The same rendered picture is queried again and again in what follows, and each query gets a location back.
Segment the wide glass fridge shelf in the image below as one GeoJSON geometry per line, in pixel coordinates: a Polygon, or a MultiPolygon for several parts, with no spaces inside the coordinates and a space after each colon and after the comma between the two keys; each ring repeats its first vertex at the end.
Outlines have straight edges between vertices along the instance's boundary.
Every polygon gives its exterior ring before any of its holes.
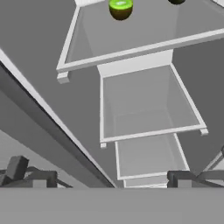
{"type": "Polygon", "coordinates": [[[78,5],[57,65],[59,83],[71,71],[224,38],[224,6],[213,0],[134,0],[118,21],[109,2],[78,5]]]}

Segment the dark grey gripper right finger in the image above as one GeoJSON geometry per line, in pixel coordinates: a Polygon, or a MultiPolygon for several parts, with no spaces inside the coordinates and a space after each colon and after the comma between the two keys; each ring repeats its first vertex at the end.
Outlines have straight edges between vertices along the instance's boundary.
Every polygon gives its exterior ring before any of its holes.
{"type": "Polygon", "coordinates": [[[224,188],[224,171],[203,171],[195,175],[191,171],[168,171],[168,188],[224,188]]]}

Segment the grey fridge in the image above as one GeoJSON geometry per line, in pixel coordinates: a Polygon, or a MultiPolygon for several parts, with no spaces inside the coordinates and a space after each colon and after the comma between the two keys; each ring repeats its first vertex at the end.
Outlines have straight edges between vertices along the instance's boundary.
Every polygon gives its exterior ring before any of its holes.
{"type": "MultiPolygon", "coordinates": [[[[178,140],[189,171],[209,169],[224,142],[219,60],[224,38],[84,67],[71,71],[69,82],[59,83],[57,65],[78,5],[86,4],[81,0],[0,0],[0,49],[59,118],[59,125],[106,172],[114,187],[124,186],[124,180],[117,178],[116,142],[105,148],[100,145],[101,78],[173,64],[208,129],[204,136],[198,130],[176,133],[178,140]]],[[[0,129],[13,138],[7,124],[15,111],[14,102],[0,91],[0,129]]]]}

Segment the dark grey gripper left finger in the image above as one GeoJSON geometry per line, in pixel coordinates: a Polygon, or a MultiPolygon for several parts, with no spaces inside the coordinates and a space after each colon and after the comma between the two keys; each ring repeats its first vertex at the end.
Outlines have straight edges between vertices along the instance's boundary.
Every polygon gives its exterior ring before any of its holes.
{"type": "Polygon", "coordinates": [[[58,173],[56,171],[42,171],[34,166],[27,168],[24,178],[16,181],[12,181],[3,185],[0,182],[0,188],[15,187],[15,188],[72,188],[71,185],[58,179],[58,173]]]}

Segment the white fridge drawer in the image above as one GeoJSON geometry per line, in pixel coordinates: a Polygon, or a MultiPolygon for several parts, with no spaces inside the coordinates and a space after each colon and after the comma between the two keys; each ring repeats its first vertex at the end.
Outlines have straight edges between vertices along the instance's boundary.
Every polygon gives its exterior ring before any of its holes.
{"type": "Polygon", "coordinates": [[[147,178],[125,179],[123,184],[125,188],[165,186],[167,184],[167,177],[165,175],[160,175],[147,178]]]}

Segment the glass fridge shelf white frame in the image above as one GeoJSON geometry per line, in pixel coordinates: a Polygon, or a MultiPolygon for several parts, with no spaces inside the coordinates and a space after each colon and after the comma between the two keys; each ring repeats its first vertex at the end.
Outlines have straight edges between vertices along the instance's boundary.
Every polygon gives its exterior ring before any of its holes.
{"type": "Polygon", "coordinates": [[[117,141],[115,158],[119,180],[164,176],[172,170],[189,170],[176,133],[117,141]]]}
{"type": "Polygon", "coordinates": [[[207,125],[173,64],[101,78],[100,145],[207,125]]]}

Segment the green halved kiwi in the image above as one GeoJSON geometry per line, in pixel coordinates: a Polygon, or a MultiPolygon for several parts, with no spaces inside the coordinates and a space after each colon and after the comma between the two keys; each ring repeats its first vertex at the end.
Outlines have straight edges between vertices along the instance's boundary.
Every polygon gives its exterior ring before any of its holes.
{"type": "Polygon", "coordinates": [[[125,20],[133,11],[133,0],[109,0],[108,8],[114,19],[125,20]]]}

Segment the grey fridge door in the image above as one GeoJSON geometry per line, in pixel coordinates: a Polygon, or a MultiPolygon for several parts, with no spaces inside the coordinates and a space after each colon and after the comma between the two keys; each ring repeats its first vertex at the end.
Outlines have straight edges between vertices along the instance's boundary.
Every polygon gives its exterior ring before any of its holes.
{"type": "Polygon", "coordinates": [[[7,131],[32,151],[88,187],[114,187],[106,172],[83,153],[59,125],[44,99],[0,49],[0,91],[14,102],[16,111],[7,131]]]}

